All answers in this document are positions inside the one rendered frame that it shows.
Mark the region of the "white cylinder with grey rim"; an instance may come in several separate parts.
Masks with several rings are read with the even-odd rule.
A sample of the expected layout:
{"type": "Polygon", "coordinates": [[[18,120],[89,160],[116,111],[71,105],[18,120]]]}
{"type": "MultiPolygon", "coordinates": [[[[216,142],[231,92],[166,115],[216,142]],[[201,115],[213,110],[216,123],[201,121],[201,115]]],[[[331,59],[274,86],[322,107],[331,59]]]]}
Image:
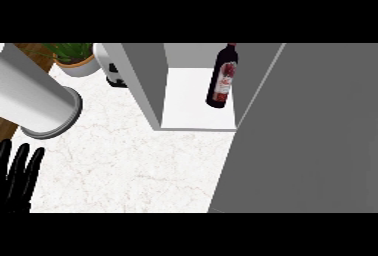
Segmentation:
{"type": "Polygon", "coordinates": [[[79,92],[58,83],[12,43],[0,43],[0,117],[45,140],[73,127],[82,110],[79,92]]]}

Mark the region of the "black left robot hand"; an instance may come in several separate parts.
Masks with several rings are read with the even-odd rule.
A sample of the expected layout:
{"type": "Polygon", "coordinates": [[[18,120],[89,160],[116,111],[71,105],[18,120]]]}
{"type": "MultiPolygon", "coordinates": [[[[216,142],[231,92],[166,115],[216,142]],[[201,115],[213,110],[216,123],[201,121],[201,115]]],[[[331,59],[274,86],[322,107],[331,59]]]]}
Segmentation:
{"type": "Polygon", "coordinates": [[[24,143],[17,151],[14,161],[9,161],[12,141],[0,142],[0,206],[3,213],[29,213],[34,193],[45,148],[40,147],[27,159],[30,144],[24,143]]]}

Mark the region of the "large grey cabinet door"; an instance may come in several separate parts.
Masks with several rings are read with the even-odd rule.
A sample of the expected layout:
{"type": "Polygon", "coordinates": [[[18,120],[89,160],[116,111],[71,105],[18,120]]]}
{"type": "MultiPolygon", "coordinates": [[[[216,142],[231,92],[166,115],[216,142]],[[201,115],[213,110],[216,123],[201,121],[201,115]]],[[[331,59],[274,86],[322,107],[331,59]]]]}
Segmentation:
{"type": "Polygon", "coordinates": [[[285,46],[210,210],[378,212],[378,44],[285,46]]]}

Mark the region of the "dark red wine bottle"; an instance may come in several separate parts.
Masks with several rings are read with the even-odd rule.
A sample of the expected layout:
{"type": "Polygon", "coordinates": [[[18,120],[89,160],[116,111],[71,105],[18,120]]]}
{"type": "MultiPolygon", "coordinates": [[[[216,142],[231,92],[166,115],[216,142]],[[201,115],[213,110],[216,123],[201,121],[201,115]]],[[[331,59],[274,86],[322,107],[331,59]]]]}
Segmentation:
{"type": "Polygon", "coordinates": [[[232,87],[238,66],[237,44],[229,43],[218,54],[206,103],[215,108],[223,108],[232,87]]]}

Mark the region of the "green potted plant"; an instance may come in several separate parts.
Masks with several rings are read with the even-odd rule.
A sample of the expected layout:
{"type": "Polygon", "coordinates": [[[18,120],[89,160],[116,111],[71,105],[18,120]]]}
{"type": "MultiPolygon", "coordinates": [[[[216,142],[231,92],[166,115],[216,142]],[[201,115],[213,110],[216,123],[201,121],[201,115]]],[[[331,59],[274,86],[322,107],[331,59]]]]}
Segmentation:
{"type": "Polygon", "coordinates": [[[43,43],[43,47],[68,76],[86,77],[99,70],[92,43],[43,43]]]}

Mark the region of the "grey open cabinet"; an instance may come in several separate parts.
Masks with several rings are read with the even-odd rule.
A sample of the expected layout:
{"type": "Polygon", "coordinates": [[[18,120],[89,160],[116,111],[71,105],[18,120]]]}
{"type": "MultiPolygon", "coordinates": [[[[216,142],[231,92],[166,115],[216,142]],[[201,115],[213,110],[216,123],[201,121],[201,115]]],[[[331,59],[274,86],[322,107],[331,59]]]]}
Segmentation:
{"type": "Polygon", "coordinates": [[[234,132],[247,117],[282,43],[241,43],[226,106],[206,103],[223,43],[107,43],[104,48],[151,127],[158,131],[234,132]]]}

